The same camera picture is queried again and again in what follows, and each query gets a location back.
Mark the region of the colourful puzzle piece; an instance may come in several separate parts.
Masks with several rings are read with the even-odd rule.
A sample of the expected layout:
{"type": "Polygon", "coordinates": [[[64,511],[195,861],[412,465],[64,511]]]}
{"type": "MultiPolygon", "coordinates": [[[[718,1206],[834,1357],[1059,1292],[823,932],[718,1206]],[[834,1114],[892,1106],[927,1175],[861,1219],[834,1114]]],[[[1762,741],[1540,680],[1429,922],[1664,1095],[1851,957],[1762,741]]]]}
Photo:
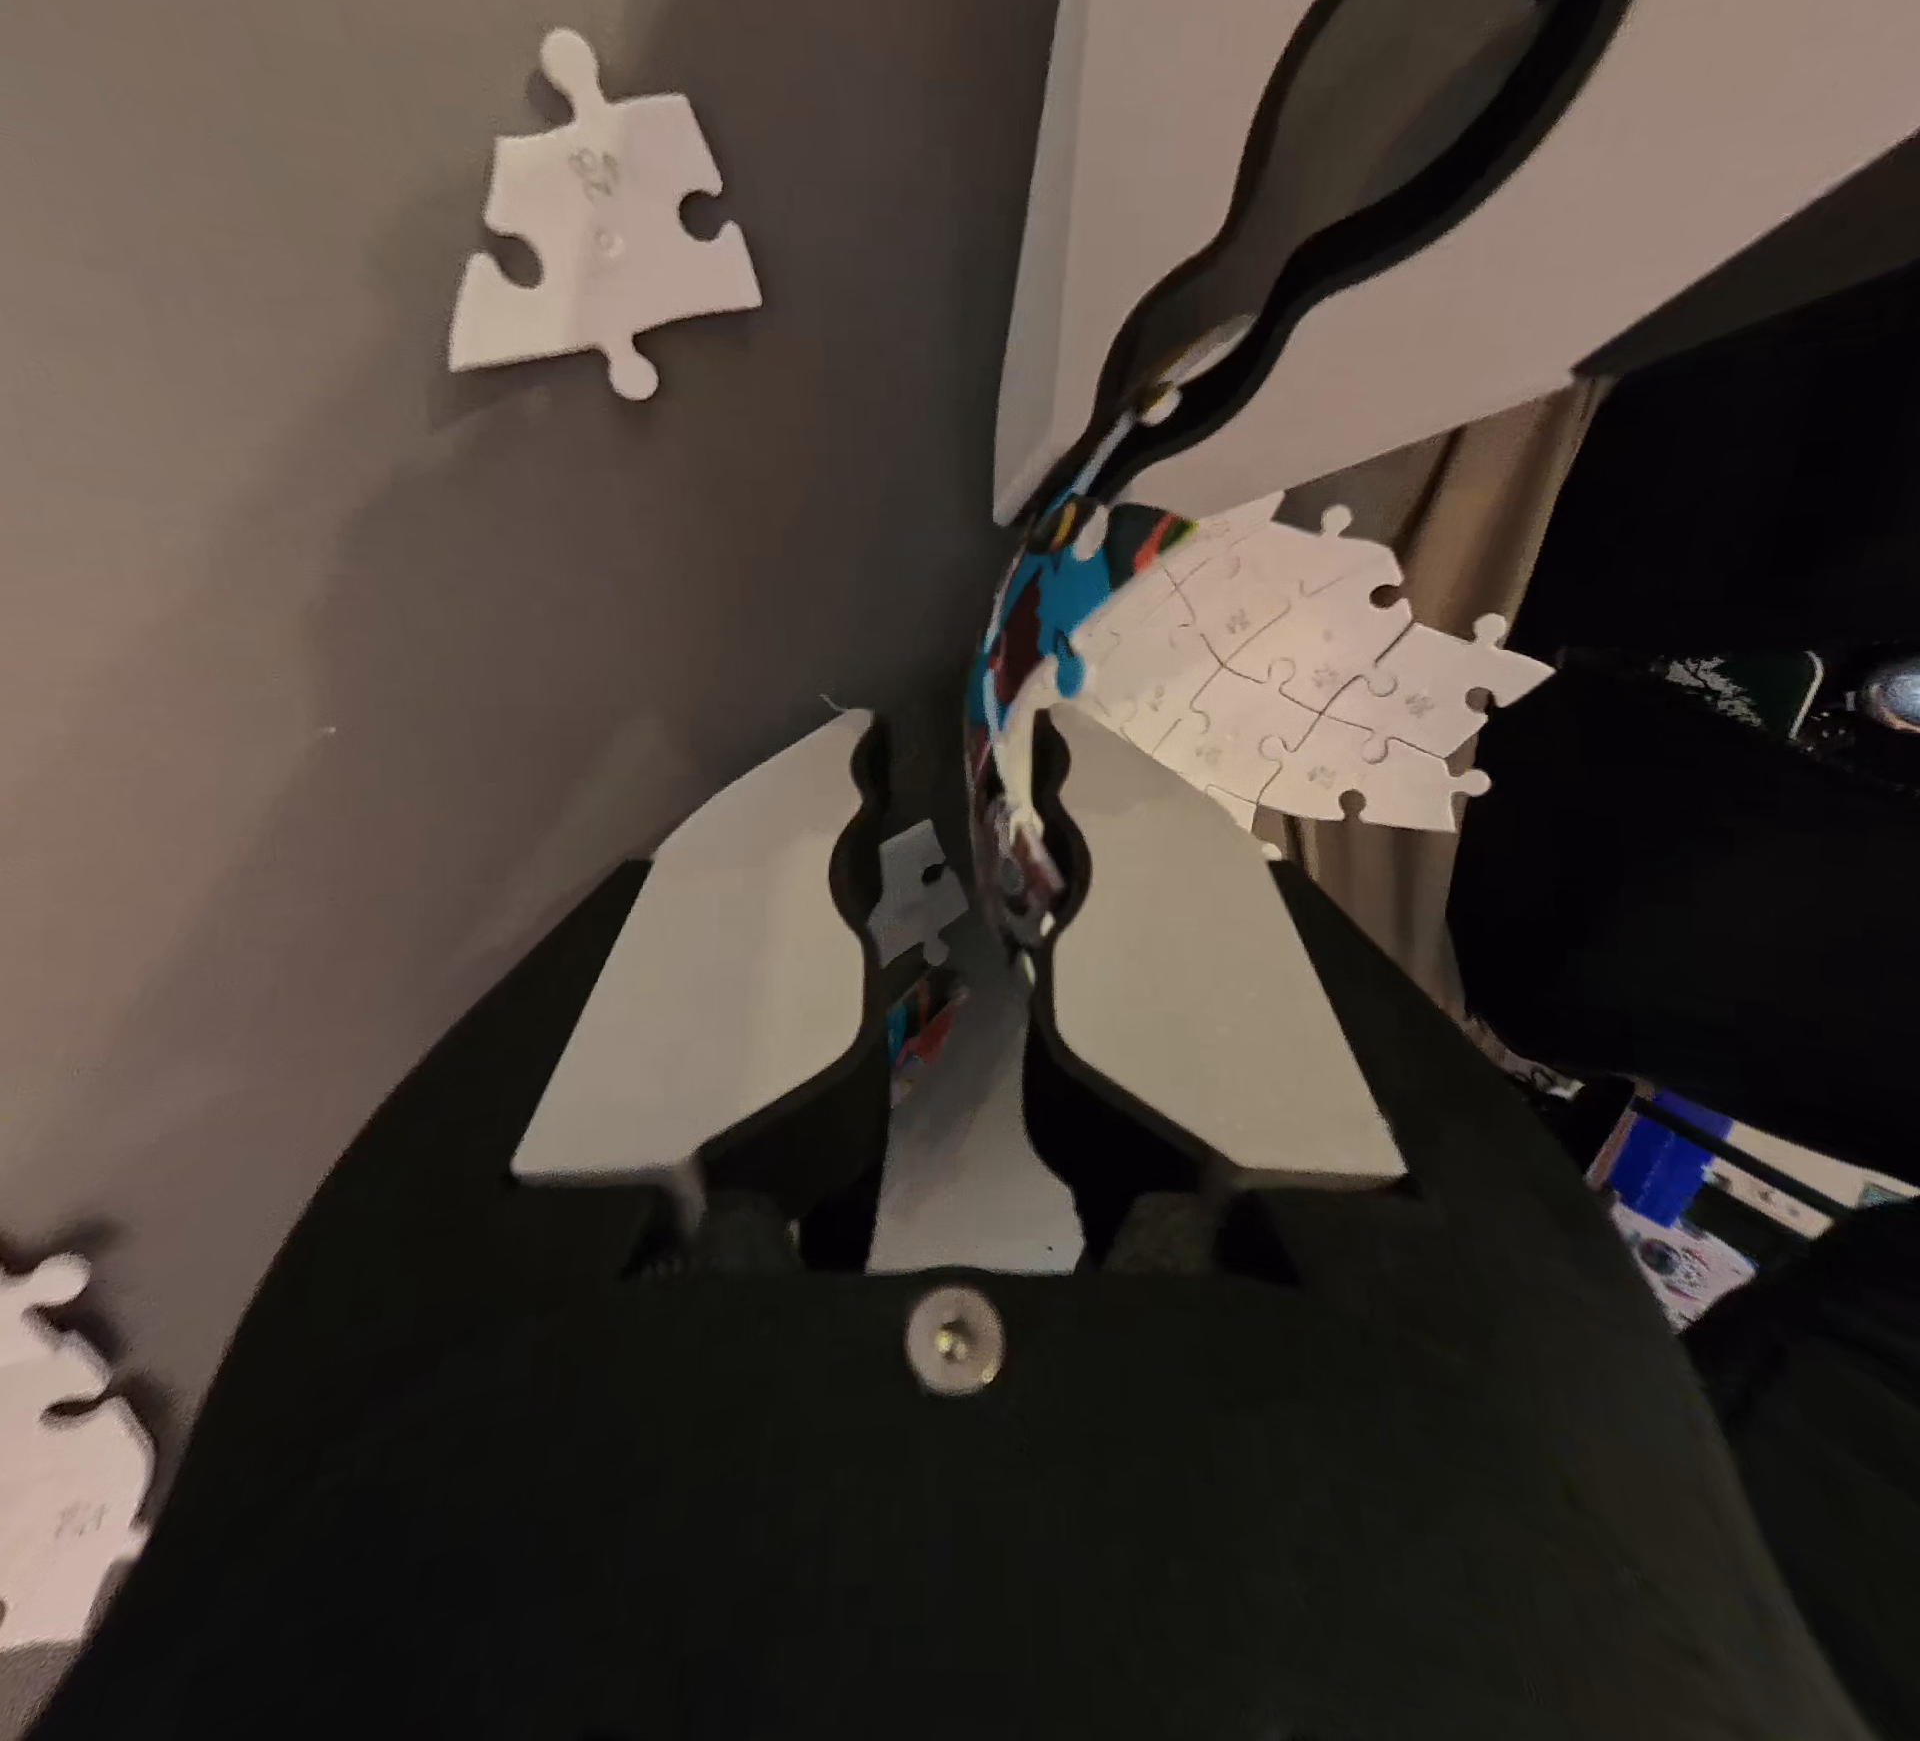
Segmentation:
{"type": "Polygon", "coordinates": [[[885,1040],[895,1080],[917,1080],[944,1054],[965,998],[963,977],[948,964],[938,964],[888,1009],[885,1040]]]}

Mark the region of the partly built puzzle ball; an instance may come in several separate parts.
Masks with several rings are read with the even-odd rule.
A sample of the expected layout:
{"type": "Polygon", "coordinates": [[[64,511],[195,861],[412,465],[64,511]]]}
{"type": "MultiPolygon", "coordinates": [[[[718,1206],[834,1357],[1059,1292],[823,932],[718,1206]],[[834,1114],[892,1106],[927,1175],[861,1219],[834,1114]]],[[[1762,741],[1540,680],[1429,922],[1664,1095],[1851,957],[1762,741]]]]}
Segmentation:
{"type": "Polygon", "coordinates": [[[1390,548],[1281,523],[1285,492],[1190,521],[1055,500],[1018,533],[963,690],[976,900],[1010,947],[1065,899],[1033,809],[1033,724],[1077,705],[1217,802],[1273,856],[1260,811],[1455,832],[1488,789],[1488,716],[1550,678],[1517,619],[1451,633],[1413,615],[1390,548]]]}

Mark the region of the blue box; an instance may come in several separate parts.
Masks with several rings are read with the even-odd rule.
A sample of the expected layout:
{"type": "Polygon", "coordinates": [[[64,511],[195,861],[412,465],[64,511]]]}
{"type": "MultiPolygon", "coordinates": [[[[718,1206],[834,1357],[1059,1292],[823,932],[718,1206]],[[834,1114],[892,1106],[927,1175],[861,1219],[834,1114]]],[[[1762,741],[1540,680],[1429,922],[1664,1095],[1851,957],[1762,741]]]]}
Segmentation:
{"type": "Polygon", "coordinates": [[[1652,1225],[1677,1225],[1707,1182],[1731,1118],[1673,1095],[1641,1097],[1607,1187],[1652,1225]]]}

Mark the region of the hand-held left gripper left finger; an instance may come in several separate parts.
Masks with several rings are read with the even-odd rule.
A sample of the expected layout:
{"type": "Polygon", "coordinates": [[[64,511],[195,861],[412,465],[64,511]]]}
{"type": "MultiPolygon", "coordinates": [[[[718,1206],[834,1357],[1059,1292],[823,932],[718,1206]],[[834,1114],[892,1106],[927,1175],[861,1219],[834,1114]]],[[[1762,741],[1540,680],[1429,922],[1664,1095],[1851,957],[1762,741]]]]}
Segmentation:
{"type": "Polygon", "coordinates": [[[523,1184],[697,1184],[805,1223],[877,1171],[889,736],[850,707],[651,856],[511,1158],[523,1184]]]}

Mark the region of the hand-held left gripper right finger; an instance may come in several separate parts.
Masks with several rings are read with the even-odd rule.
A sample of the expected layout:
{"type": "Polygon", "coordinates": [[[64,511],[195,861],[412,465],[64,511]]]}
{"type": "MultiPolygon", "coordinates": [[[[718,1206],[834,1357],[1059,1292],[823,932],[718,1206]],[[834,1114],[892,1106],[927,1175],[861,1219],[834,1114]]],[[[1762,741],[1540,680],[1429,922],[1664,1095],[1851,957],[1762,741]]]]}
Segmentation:
{"type": "Polygon", "coordinates": [[[1143,1195],[1406,1179],[1282,892],[1217,802],[1077,707],[1035,728],[1065,900],[1035,953],[1025,1125],[1089,1240],[1143,1195]]]}

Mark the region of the white puzzle piece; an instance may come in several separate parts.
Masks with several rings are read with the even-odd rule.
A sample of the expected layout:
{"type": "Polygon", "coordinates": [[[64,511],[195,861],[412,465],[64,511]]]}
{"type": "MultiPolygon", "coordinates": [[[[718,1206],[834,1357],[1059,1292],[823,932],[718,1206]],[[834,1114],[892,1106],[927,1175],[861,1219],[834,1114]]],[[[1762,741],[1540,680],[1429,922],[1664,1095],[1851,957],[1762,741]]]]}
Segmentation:
{"type": "Polygon", "coordinates": [[[157,1458],[109,1363],[50,1312],[88,1285],[82,1256],[2,1273],[2,1646],[66,1645],[88,1630],[110,1574],[148,1534],[157,1458]]]}
{"type": "Polygon", "coordinates": [[[949,958],[945,931],[967,912],[967,894],[930,816],[879,843],[879,899],[870,929],[877,962],[917,955],[927,967],[949,958]]]}
{"type": "Polygon", "coordinates": [[[467,256],[448,330],[448,369],[470,372],[599,353],[613,391],[646,401],[658,369],[641,336],[655,328],[763,305],[739,224],[694,237],[690,194],[716,196],[722,177],[683,94],[609,97],[590,41],[550,29],[541,72],[571,118],[493,145],[483,227],[523,240],[541,263],[521,286],[487,251],[467,256]]]}

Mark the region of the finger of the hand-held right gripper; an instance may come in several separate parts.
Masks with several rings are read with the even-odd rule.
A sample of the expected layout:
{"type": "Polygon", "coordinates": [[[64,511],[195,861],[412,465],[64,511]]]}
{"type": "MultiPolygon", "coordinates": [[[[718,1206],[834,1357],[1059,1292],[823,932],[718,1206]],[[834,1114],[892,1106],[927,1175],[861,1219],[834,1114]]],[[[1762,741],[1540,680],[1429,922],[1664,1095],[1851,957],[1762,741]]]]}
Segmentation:
{"type": "Polygon", "coordinates": [[[1502,94],[1552,0],[1059,0],[998,410],[1010,525],[1088,432],[1259,348],[1328,230],[1502,94]]]}
{"type": "Polygon", "coordinates": [[[1253,401],[1125,500],[1205,518],[1556,392],[1916,124],[1919,0],[1630,0],[1494,192],[1314,303],[1253,401]]]}

